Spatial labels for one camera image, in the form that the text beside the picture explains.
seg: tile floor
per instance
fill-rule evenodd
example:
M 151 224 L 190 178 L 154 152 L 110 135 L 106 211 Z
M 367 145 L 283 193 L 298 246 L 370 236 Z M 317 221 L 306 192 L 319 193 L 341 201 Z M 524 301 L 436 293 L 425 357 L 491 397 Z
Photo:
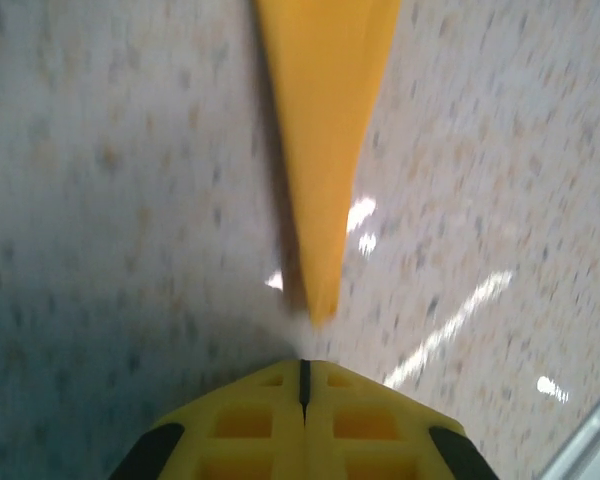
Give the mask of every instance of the tile floor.
M 405 0 L 367 137 L 315 332 L 250 4 L 0 0 L 0 478 L 294 356 L 537 474 L 600 397 L 600 1 Z

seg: rectangular cutout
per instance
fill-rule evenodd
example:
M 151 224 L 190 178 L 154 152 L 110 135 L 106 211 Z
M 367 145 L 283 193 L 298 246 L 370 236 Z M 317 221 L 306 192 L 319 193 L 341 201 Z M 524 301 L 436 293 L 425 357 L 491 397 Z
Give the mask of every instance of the rectangular cutout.
M 346 463 L 347 480 L 417 480 L 418 470 L 413 462 L 403 459 L 349 458 Z
M 360 440 L 398 440 L 396 421 L 382 407 L 342 408 L 333 416 L 333 436 Z
M 269 438 L 273 413 L 267 406 L 236 405 L 223 409 L 216 419 L 215 438 Z
M 282 386 L 283 380 L 284 379 L 283 379 L 282 375 L 275 375 L 271 378 L 268 378 L 267 380 L 262 382 L 260 385 L 262 385 L 263 387 L 280 387 L 280 386 Z
M 349 382 L 349 380 L 347 380 L 342 375 L 339 375 L 337 373 L 330 373 L 329 375 L 327 375 L 327 385 L 329 385 L 330 387 L 344 388 L 350 387 L 351 382 Z
M 200 480 L 270 480 L 273 462 L 270 458 L 214 458 L 201 462 Z

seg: yellow pointed tip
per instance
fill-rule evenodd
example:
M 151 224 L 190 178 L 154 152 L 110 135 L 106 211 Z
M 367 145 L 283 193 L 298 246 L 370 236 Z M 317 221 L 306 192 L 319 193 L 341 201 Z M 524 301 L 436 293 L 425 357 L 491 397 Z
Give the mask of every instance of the yellow pointed tip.
M 314 326 L 337 310 L 356 163 L 400 0 L 256 0 Z

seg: speckled floor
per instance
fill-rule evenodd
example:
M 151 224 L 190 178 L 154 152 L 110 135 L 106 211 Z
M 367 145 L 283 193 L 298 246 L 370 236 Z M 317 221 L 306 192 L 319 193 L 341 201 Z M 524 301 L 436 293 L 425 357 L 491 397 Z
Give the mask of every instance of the speckled floor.
M 322 332 L 286 198 L 248 2 L 0 0 L 0 478 L 295 356 L 537 473 L 600 397 L 600 1 L 403 3 Z

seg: black groove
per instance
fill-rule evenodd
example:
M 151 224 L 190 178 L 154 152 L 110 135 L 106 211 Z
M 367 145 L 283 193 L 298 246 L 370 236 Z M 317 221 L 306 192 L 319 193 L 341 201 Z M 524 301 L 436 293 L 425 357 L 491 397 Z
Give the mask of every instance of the black groove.
M 300 360 L 300 395 L 298 401 L 302 405 L 302 417 L 307 423 L 307 406 L 311 397 L 311 362 Z
M 167 423 L 145 433 L 109 480 L 156 480 L 183 433 L 179 423 Z
M 467 437 L 444 427 L 431 427 L 429 435 L 456 480 L 498 480 Z

